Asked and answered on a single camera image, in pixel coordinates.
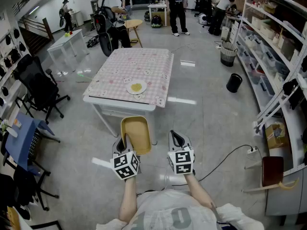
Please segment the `yellow food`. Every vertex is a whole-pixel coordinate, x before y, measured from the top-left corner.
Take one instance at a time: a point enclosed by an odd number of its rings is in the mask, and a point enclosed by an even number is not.
[[[131,89],[132,89],[134,92],[140,91],[141,88],[142,88],[142,85],[141,85],[140,83],[136,83],[136,84],[131,85]]]

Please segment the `floor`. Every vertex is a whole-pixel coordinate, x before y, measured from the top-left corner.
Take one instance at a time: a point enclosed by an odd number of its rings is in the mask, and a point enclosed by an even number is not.
[[[132,17],[143,19],[144,12],[134,11]],[[153,29],[147,22],[138,27],[143,47],[167,48],[175,54],[168,90],[168,96],[174,98],[166,102],[165,108],[157,108],[158,144],[152,147],[149,154],[141,157],[142,174],[137,176],[138,193],[185,183],[183,176],[173,175],[167,163],[168,132],[171,129],[190,138],[196,154],[194,168],[198,179],[210,173],[238,146],[258,146],[262,156],[267,154],[265,141],[252,135],[251,123],[259,110],[240,63],[236,59],[232,68],[221,64],[220,51],[215,43],[220,38],[208,34],[208,28],[202,28],[190,11],[186,12],[186,17],[190,36],[180,34],[180,37],[174,37],[170,27]],[[38,158],[51,171],[43,188],[59,194],[60,198],[45,198],[49,212],[30,206],[31,224],[59,220],[63,229],[67,230],[95,229],[97,223],[116,218],[124,190],[124,182],[111,170],[91,162],[93,157],[109,160],[116,138],[82,96],[106,57],[99,45],[90,48],[89,55],[82,51],[81,44],[75,48],[80,52],[76,58],[69,51],[77,66],[75,72],[64,64],[60,55],[59,60],[64,65],[62,74],[57,72],[49,57],[43,62],[43,67],[50,67],[55,74],[60,94],[69,94],[71,100],[59,105],[65,115],[63,119],[56,111],[49,118],[49,126],[61,143],[44,141]],[[195,63],[195,67],[182,65],[181,61]],[[232,73],[243,78],[237,93],[226,89]],[[41,113],[35,113],[35,116],[44,118]],[[121,119],[108,119],[119,131]],[[245,165],[254,162],[246,157],[247,150],[245,146],[235,151],[201,184],[217,206],[231,203],[241,207],[247,216],[261,221],[266,229],[278,226],[279,218],[264,215],[264,192],[241,192],[242,188],[258,187],[260,182],[260,169],[244,170]],[[251,158],[259,160],[260,156],[253,153]],[[187,189],[186,186],[175,188]]]

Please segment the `yellow tray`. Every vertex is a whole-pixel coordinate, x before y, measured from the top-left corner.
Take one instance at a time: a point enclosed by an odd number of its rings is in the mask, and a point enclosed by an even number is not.
[[[130,138],[133,150],[137,155],[150,152],[152,143],[150,141],[149,127],[145,117],[125,117],[120,125],[121,137],[124,140],[125,134]]]

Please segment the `power strip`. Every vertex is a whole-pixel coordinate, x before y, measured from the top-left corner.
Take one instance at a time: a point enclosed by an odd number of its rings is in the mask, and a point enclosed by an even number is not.
[[[256,152],[256,151],[258,151],[258,147],[254,147],[253,151],[251,149],[249,149],[246,154],[251,154],[251,153]]]

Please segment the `brown box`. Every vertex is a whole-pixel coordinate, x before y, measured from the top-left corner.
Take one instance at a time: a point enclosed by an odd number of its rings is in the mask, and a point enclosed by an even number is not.
[[[162,24],[165,25],[165,15],[164,15],[164,11],[161,11],[161,12],[152,12],[152,17],[154,15],[159,15],[161,17],[161,20],[162,20]],[[166,12],[166,22],[167,22],[167,26],[170,26],[171,25],[171,22],[170,22],[170,18],[169,18],[169,12]]]
[[[273,124],[265,130],[269,149],[288,146],[287,132],[285,133],[285,136],[281,138],[274,136],[274,130],[277,128],[279,128],[279,125]]]

